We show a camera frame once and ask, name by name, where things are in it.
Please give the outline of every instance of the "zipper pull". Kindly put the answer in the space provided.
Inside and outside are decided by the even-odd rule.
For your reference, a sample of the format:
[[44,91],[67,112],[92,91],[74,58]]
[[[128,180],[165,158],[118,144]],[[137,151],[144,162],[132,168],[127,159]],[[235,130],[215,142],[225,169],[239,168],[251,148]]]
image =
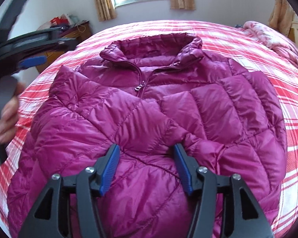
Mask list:
[[135,91],[139,91],[139,90],[141,90],[145,84],[146,84],[146,83],[145,83],[144,81],[142,81],[142,84],[139,84],[139,86],[137,86],[137,87],[135,88]]

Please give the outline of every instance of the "metal screw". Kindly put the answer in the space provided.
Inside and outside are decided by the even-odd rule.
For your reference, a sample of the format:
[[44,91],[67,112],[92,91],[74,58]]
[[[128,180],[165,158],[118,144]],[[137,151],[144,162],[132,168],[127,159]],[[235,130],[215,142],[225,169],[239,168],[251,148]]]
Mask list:
[[92,167],[92,166],[89,166],[89,167],[86,167],[85,168],[85,171],[91,174],[91,173],[93,173],[95,171],[95,168]]
[[59,174],[53,174],[52,179],[53,180],[58,180],[61,176]]
[[207,168],[205,166],[200,166],[198,171],[205,174],[207,172]]
[[239,175],[239,174],[233,174],[232,177],[233,177],[233,179],[235,179],[237,181],[239,181],[242,178],[241,175]]

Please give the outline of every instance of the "zipper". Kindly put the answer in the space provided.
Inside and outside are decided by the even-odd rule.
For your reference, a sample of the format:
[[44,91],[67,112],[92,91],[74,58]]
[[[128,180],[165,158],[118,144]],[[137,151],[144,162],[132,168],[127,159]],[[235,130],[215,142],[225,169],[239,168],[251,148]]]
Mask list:
[[146,85],[145,81],[142,81],[141,84],[139,84],[136,88],[135,88],[135,91],[140,91],[144,86]]
[[146,88],[146,86],[147,86],[147,84],[148,84],[150,78],[151,78],[154,74],[156,74],[157,72],[159,72],[159,69],[153,70],[153,71],[150,73],[150,75],[148,76],[147,81],[146,81],[146,82],[143,81],[143,85],[142,85],[142,87],[139,89],[139,91],[140,91],[141,89],[142,89],[142,90],[138,93],[137,97],[142,98],[142,96],[143,96],[143,94],[144,94],[144,91],[145,91],[145,88]]

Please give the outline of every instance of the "red and white plaid fabric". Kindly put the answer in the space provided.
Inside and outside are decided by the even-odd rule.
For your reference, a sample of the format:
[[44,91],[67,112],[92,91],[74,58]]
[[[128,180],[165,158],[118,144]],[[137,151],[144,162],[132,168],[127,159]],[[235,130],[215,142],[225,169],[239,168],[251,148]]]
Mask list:
[[174,32],[188,32],[203,39],[203,49],[235,59],[251,71],[263,71],[274,85],[283,110],[287,129],[288,165],[282,185],[280,210],[272,228],[281,237],[298,217],[298,69],[285,58],[266,48],[250,32],[199,21],[151,21],[116,26],[97,33],[81,43],[75,51],[57,59],[20,96],[20,120],[17,134],[7,148],[8,160],[0,167],[0,214],[6,223],[7,190],[31,121],[48,98],[48,90],[61,65],[75,69],[93,58],[115,40],[134,39]]

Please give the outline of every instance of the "pink blanket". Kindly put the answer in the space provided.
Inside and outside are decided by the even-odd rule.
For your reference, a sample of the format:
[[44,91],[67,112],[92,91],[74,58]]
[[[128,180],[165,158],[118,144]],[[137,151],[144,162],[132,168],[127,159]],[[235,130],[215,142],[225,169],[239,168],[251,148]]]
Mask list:
[[267,48],[286,58],[298,68],[298,47],[287,37],[256,21],[247,21],[244,28],[256,36]]

